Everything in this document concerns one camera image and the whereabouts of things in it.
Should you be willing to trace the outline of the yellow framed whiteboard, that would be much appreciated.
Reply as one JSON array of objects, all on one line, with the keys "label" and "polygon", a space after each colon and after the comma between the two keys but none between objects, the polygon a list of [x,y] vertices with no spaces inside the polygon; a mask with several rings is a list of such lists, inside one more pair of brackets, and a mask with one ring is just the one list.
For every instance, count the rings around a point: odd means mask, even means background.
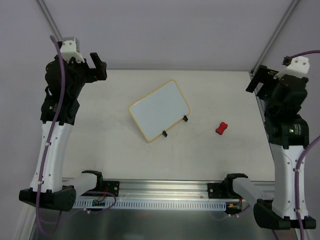
[{"label": "yellow framed whiteboard", "polygon": [[175,124],[183,121],[191,109],[173,79],[128,107],[128,112],[147,142],[152,142]]}]

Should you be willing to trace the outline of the red whiteboard eraser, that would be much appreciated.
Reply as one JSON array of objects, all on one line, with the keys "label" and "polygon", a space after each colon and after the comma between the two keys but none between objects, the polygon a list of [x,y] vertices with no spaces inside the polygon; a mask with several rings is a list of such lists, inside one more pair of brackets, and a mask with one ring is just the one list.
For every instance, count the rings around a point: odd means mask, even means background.
[{"label": "red whiteboard eraser", "polygon": [[221,122],[220,125],[216,128],[215,132],[219,135],[223,135],[227,128],[228,124],[225,122]]}]

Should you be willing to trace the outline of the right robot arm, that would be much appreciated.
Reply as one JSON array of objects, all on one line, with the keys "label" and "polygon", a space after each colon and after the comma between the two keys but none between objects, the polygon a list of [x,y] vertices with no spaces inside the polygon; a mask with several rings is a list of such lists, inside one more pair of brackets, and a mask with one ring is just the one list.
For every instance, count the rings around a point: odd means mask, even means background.
[{"label": "right robot arm", "polygon": [[258,188],[243,173],[230,173],[216,188],[220,197],[240,197],[253,208],[257,225],[270,230],[313,230],[305,202],[304,165],[311,148],[309,126],[300,116],[306,99],[308,64],[283,71],[261,65],[246,91],[264,102],[264,126],[274,163],[274,193]]}]

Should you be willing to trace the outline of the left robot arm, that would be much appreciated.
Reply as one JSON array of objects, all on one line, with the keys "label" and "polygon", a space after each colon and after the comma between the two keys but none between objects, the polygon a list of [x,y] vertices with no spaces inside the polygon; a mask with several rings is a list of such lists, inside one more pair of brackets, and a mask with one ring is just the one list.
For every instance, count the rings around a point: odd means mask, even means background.
[{"label": "left robot arm", "polygon": [[38,163],[30,186],[18,195],[20,201],[33,207],[68,212],[77,196],[87,191],[98,196],[104,191],[102,173],[96,170],[85,170],[70,183],[62,181],[65,151],[80,107],[80,92],[85,84],[107,79],[107,63],[96,52],[90,53],[90,57],[93,68],[86,61],[77,62],[75,57],[60,63],[58,56],[46,66]]}]

